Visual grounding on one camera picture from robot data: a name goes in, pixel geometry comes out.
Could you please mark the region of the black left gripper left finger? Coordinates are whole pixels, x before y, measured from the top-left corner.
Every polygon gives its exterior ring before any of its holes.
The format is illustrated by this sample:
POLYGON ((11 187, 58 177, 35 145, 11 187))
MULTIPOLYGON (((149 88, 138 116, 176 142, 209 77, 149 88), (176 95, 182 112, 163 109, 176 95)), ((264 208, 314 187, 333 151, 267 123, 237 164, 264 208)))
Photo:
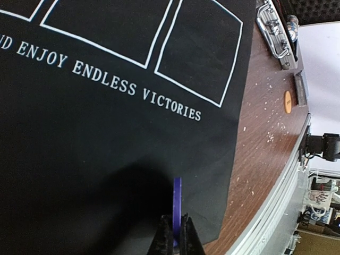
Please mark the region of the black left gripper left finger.
POLYGON ((156 234, 148 250, 148 255, 173 255, 174 235, 171 215, 161 216, 156 234))

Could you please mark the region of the purple small blind button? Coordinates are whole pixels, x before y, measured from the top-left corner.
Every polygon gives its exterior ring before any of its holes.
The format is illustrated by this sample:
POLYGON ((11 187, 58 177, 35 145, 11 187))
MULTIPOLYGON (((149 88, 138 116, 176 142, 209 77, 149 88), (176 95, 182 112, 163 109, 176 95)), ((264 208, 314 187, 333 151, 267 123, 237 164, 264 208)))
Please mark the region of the purple small blind button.
POLYGON ((182 209, 182 179, 176 177, 173 185, 173 246, 177 247, 180 243, 181 233, 181 209, 182 209))

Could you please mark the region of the poker chip row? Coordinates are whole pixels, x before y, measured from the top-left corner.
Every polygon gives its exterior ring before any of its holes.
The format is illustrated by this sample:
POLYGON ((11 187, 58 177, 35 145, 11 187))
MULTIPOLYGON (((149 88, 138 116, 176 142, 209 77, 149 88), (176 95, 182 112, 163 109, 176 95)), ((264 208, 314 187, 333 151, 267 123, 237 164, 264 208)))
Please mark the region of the poker chip row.
POLYGON ((295 15, 288 15, 286 25, 292 42, 298 39, 299 20, 295 15))

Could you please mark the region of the orange big blind button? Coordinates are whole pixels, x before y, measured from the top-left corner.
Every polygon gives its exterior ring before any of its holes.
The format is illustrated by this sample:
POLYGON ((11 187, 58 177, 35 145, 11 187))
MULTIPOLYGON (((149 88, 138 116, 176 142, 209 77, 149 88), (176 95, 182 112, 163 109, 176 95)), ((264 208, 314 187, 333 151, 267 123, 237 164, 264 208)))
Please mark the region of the orange big blind button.
POLYGON ((289 91, 284 92, 284 110, 285 113, 290 114, 292 111, 292 97, 289 91))

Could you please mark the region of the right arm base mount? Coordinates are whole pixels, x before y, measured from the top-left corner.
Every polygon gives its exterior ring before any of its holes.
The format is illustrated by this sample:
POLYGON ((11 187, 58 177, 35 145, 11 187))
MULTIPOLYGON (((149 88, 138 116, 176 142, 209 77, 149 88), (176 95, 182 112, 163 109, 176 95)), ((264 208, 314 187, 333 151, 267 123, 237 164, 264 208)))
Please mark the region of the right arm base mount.
POLYGON ((311 169, 339 172, 339 134, 324 133, 313 135, 311 125, 301 133, 302 140, 298 149, 301 166, 311 169))

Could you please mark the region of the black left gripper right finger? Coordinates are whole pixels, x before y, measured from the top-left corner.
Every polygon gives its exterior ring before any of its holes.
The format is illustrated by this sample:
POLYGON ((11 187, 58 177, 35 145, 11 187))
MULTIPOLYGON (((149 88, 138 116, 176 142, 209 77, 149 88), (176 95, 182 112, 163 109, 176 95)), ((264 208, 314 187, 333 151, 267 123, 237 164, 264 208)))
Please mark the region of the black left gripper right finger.
POLYGON ((185 214, 181 217, 180 255, 205 255, 192 218, 185 214))

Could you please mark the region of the grey playing card deck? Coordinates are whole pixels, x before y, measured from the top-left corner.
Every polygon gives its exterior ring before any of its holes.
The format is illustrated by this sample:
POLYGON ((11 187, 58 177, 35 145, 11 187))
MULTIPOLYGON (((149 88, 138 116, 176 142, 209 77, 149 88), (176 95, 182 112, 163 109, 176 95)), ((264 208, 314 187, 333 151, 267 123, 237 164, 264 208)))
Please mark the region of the grey playing card deck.
POLYGON ((306 90, 303 81, 302 71, 294 75, 295 91, 297 97, 297 105, 299 107, 304 107, 307 105, 306 90))

